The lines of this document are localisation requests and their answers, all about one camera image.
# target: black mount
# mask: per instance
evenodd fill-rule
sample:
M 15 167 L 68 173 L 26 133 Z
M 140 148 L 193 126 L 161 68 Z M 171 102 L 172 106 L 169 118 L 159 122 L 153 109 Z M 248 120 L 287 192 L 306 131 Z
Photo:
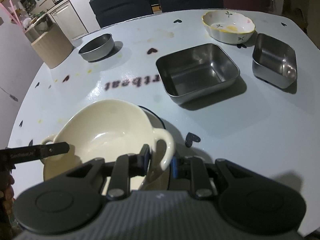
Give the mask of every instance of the black mount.
M 138 155 L 122 155 L 116 162 L 93 159 L 23 192 L 14 205 L 15 218 L 36 234 L 79 229 L 109 202 L 128 198 L 130 178 L 145 176 L 149 160 L 148 145 Z M 172 170 L 176 179 L 190 179 L 192 198 L 212 202 L 225 221 L 244 232 L 275 235 L 297 230 L 306 211 L 298 192 L 225 159 L 214 164 L 198 157 L 173 159 Z M 106 177 L 111 179 L 102 196 Z

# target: screw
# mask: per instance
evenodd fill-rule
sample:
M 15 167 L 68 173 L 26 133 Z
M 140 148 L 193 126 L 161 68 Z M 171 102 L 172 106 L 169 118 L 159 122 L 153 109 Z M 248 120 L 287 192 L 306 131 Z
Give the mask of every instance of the screw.
M 121 197 L 124 194 L 124 191 L 120 188 L 113 188 L 108 191 L 110 197 Z
M 208 188 L 200 188 L 196 191 L 198 197 L 209 197 L 212 195 L 212 191 Z

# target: round cake pan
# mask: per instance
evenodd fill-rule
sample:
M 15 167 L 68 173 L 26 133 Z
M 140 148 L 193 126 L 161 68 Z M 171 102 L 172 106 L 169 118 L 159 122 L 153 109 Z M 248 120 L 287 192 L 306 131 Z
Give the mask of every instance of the round cake pan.
M 108 55 L 114 46 L 115 42 L 112 39 L 112 35 L 106 33 L 89 41 L 79 50 L 79 54 L 84 60 L 91 62 Z

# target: pink ribbon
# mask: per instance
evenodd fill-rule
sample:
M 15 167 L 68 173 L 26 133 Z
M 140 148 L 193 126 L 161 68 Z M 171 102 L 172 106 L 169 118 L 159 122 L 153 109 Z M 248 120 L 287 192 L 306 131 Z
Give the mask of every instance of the pink ribbon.
M 19 21 L 19 18 L 18 18 L 17 13 L 16 13 L 16 11 L 15 11 L 15 9 L 14 9 L 14 6 L 13 6 L 13 4 L 12 4 L 12 1 L 9 0 L 9 2 L 10 2 L 10 5 L 11 5 L 11 7 L 12 7 L 12 10 L 14 11 L 15 17 L 13 17 L 13 16 L 11 15 L 11 13 L 7 10 L 7 8 L 6 8 L 2 3 L 0 3 L 0 7 L 4 10 L 4 12 L 5 12 L 18 26 L 21 27 L 22 31 L 25 32 L 25 30 L 23 29 L 23 27 L 22 27 L 22 25 L 21 25 L 21 22 Z

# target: white bowl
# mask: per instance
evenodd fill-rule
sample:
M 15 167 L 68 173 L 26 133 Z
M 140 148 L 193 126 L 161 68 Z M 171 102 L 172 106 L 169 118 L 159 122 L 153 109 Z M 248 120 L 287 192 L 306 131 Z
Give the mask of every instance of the white bowl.
M 256 28 L 250 18 L 229 10 L 207 12 L 202 21 L 212 38 L 228 44 L 246 42 Z
M 156 156 L 160 154 L 157 151 L 160 140 L 165 141 L 165 152 L 163 156 Z M 97 157 L 113 162 L 120 155 L 138 154 L 142 146 L 148 144 L 151 158 L 158 162 L 156 166 L 149 166 L 147 177 L 151 181 L 151 175 L 161 175 L 169 167 L 175 153 L 174 140 L 167 130 L 152 127 L 140 107 L 118 99 L 105 99 L 85 107 L 58 134 L 48 136 L 41 144 L 48 142 L 67 142 L 70 150 L 42 159 L 44 180 Z M 143 180 L 139 176 L 131 179 L 131 189 L 138 189 Z

